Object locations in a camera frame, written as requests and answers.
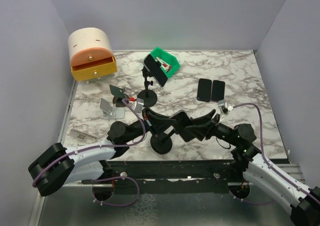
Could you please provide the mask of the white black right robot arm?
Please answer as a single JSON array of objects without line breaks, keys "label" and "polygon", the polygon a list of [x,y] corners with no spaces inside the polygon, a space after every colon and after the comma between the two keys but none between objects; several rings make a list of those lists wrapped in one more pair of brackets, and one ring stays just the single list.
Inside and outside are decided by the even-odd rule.
[{"label": "white black right robot arm", "polygon": [[243,179],[267,193],[290,215],[294,225],[319,225],[320,191],[310,188],[280,169],[268,159],[262,148],[254,146],[256,135],[250,124],[230,128],[218,121],[219,116],[203,124],[192,124],[185,130],[198,140],[214,136],[234,146],[230,177]]}]

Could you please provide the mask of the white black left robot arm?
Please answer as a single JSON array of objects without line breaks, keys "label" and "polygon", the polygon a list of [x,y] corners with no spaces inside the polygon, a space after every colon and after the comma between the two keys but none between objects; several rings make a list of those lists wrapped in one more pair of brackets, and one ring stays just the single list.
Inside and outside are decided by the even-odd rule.
[{"label": "white black left robot arm", "polygon": [[51,145],[28,167],[33,179],[32,186],[37,188],[41,196],[48,196],[58,191],[69,181],[75,170],[87,164],[117,158],[130,147],[143,141],[148,132],[160,132],[173,126],[176,120],[169,116],[161,116],[149,108],[142,111],[142,118],[128,125],[121,121],[114,122],[108,136],[101,142],[68,148],[60,142]]}]

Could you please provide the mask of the silver folding phone stand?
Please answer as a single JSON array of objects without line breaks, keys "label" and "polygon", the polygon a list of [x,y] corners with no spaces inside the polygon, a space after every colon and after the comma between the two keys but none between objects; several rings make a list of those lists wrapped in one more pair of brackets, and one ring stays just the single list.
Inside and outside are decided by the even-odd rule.
[{"label": "silver folding phone stand", "polygon": [[100,98],[99,108],[102,110],[105,119],[124,119],[125,109],[117,108],[104,98]]}]

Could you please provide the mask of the brown round-base phone stand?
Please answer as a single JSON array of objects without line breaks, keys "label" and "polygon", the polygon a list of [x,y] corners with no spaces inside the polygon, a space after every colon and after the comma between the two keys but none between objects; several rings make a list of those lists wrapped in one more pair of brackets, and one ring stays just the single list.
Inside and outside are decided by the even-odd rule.
[{"label": "brown round-base phone stand", "polygon": [[125,104],[122,102],[122,99],[129,99],[129,96],[125,94],[125,89],[113,85],[110,85],[109,88],[111,94],[113,95],[112,103],[115,104],[115,106],[118,108],[125,107]]}]

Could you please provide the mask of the pink-edged black phone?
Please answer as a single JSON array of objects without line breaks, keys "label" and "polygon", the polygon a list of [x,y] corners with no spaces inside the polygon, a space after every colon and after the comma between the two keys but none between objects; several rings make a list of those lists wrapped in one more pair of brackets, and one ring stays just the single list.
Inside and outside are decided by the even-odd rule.
[{"label": "pink-edged black phone", "polygon": [[211,88],[211,101],[218,102],[225,97],[225,82],[213,80]]}]

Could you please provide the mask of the silver-edged phone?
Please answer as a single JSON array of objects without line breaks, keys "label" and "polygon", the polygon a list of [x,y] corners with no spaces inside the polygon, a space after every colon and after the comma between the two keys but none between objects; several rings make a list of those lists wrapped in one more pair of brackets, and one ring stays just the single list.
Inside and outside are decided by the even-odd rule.
[{"label": "silver-edged phone", "polygon": [[184,110],[174,114],[171,119],[176,121],[173,128],[175,129],[176,134],[178,134],[184,142],[189,142],[194,139],[194,136],[185,130],[187,126],[192,126],[193,124]]}]

